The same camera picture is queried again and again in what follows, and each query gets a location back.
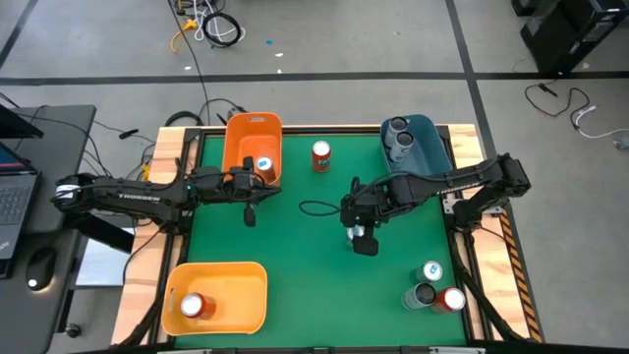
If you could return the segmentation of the yellow black hazard tape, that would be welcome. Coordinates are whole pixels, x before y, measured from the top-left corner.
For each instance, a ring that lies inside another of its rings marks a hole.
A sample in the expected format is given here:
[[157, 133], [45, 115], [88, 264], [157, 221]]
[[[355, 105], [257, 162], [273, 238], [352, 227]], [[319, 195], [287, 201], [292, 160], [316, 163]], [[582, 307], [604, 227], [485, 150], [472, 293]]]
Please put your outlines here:
[[538, 321], [537, 311], [535, 310], [534, 297], [532, 296], [529, 288], [525, 262], [518, 249], [518, 243], [516, 242], [516, 233], [510, 224], [509, 216], [506, 211], [504, 211], [498, 218], [502, 235], [505, 239], [506, 249], [515, 279], [518, 296], [523, 309], [525, 324], [530, 338], [535, 342], [542, 343], [542, 328]]

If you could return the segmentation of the dark grey laptop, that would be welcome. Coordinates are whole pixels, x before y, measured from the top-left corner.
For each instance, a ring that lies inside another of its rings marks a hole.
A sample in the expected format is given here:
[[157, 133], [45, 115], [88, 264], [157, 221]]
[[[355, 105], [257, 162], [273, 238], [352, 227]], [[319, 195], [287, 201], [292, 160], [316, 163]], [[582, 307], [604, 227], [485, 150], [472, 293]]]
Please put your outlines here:
[[0, 143], [0, 279], [11, 276], [12, 258], [29, 218], [40, 174]]

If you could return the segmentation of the black computer mouse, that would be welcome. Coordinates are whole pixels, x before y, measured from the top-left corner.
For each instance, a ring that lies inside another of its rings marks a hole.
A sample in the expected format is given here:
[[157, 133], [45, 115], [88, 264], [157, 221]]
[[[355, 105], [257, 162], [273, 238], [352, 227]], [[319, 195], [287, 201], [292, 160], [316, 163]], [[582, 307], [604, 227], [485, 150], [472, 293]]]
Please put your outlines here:
[[47, 287], [54, 275], [57, 253], [51, 247], [44, 247], [32, 254], [26, 270], [27, 286], [32, 291]]

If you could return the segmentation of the yellow plastic bin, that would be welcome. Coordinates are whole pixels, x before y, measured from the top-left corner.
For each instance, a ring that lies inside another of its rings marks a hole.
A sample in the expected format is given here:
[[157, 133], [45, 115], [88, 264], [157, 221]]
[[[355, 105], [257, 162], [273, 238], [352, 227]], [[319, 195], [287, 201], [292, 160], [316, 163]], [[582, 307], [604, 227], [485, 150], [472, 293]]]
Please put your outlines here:
[[[210, 319], [182, 315], [181, 301], [190, 293], [215, 301], [216, 311]], [[265, 321], [267, 297], [267, 273], [259, 263], [185, 263], [176, 266], [168, 277], [161, 324], [172, 336], [253, 334]]]

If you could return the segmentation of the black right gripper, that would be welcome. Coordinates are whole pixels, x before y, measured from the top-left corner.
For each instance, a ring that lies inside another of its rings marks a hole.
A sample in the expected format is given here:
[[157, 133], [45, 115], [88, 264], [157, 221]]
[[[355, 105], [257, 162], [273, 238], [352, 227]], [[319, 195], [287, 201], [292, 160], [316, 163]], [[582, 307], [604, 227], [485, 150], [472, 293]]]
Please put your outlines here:
[[350, 192], [341, 200], [340, 221], [347, 229], [354, 225], [365, 227], [365, 237], [353, 241], [353, 252], [364, 256], [378, 254], [378, 241], [374, 237], [374, 230], [386, 217], [382, 210], [387, 209], [387, 197], [384, 183], [375, 180], [362, 184], [359, 177], [354, 177], [350, 184]]

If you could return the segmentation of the white panel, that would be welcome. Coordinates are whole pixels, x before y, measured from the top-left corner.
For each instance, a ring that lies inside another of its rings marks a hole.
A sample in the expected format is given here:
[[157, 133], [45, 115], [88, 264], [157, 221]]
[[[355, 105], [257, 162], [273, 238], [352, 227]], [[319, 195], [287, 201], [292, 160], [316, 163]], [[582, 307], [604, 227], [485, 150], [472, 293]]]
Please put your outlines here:
[[99, 241], [84, 238], [85, 245], [75, 281], [78, 287], [116, 287], [123, 285], [123, 270], [131, 253]]

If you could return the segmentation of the orange Fanta soda can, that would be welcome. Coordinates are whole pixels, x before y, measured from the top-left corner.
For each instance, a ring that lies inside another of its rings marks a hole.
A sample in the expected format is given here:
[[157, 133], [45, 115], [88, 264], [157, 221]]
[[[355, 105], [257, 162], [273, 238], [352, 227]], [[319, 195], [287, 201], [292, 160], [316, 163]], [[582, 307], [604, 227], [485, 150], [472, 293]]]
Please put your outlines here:
[[466, 306], [465, 294], [456, 287], [447, 287], [436, 293], [436, 298], [431, 308], [440, 314], [456, 313]]
[[208, 320], [216, 311], [216, 303], [206, 295], [190, 293], [182, 299], [180, 309], [186, 318]]
[[331, 147], [326, 141], [317, 141], [312, 148], [313, 170], [324, 173], [329, 169], [331, 157]]

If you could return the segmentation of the black monitor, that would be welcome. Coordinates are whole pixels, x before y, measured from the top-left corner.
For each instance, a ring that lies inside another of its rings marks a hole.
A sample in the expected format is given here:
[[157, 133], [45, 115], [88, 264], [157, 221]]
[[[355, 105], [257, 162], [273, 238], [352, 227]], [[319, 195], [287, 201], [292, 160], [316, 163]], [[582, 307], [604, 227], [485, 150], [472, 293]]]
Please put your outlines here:
[[42, 138], [44, 133], [0, 104], [0, 139]]

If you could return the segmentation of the teal plastic bin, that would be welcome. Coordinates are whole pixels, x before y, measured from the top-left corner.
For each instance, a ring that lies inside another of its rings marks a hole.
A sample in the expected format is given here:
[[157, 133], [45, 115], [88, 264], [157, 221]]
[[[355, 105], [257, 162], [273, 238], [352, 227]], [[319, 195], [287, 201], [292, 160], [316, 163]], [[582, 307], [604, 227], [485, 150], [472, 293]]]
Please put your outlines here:
[[414, 137], [414, 143], [401, 163], [392, 162], [389, 158], [390, 147], [384, 144], [384, 134], [389, 119], [380, 125], [380, 145], [383, 160], [389, 172], [408, 171], [419, 175], [434, 175], [449, 172], [453, 169], [445, 146], [433, 122], [425, 115], [407, 115], [405, 132]]

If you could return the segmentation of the orange plastic bin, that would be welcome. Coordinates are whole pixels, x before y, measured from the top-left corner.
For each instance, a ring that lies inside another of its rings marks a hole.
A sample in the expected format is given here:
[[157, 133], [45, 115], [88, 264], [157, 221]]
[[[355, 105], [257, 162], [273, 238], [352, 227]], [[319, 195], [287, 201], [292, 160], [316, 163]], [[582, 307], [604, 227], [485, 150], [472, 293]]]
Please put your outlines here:
[[243, 159], [251, 156], [269, 156], [275, 165], [276, 180], [272, 186], [279, 187], [282, 173], [282, 121], [272, 112], [239, 113], [229, 119], [226, 126], [222, 170], [242, 166]]

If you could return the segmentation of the black desk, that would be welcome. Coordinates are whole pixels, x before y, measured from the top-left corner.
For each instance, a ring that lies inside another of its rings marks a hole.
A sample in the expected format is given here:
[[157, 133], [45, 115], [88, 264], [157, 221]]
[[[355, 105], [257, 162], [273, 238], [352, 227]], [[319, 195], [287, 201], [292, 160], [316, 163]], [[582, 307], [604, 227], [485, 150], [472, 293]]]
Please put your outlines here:
[[[0, 354], [43, 354], [57, 331], [66, 291], [73, 272], [82, 234], [64, 226], [64, 216], [50, 202], [55, 182], [79, 170], [96, 109], [92, 105], [19, 108], [34, 115], [33, 125], [41, 139], [9, 143], [17, 154], [41, 172], [30, 204], [27, 223], [14, 257], [10, 276], [0, 278]], [[34, 253], [55, 251], [53, 275], [40, 290], [28, 287], [27, 269]]]

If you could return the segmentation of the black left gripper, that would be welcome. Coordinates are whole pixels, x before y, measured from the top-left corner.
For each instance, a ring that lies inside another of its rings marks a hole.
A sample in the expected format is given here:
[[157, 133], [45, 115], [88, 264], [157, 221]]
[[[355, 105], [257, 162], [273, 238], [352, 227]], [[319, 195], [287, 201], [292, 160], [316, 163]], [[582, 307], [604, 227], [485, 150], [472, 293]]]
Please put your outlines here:
[[242, 166], [231, 167], [227, 172], [215, 166], [197, 168], [196, 190], [203, 204], [244, 202], [244, 222], [255, 226], [254, 198], [260, 201], [270, 198], [279, 194], [281, 187], [261, 186], [254, 172], [254, 160], [247, 156]]

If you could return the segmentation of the white Celsius drink can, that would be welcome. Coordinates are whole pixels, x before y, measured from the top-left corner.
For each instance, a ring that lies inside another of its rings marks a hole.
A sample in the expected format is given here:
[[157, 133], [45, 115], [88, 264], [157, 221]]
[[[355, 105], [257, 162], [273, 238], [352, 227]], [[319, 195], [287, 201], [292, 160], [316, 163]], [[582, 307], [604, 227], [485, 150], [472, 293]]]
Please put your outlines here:
[[429, 283], [418, 283], [404, 292], [402, 305], [409, 311], [431, 306], [436, 299], [436, 290]]
[[408, 121], [404, 117], [393, 117], [389, 120], [388, 126], [384, 134], [384, 144], [388, 148], [392, 148], [397, 136], [405, 132], [408, 126]]
[[389, 150], [389, 158], [392, 162], [401, 163], [409, 153], [414, 143], [414, 137], [407, 133], [398, 133]]

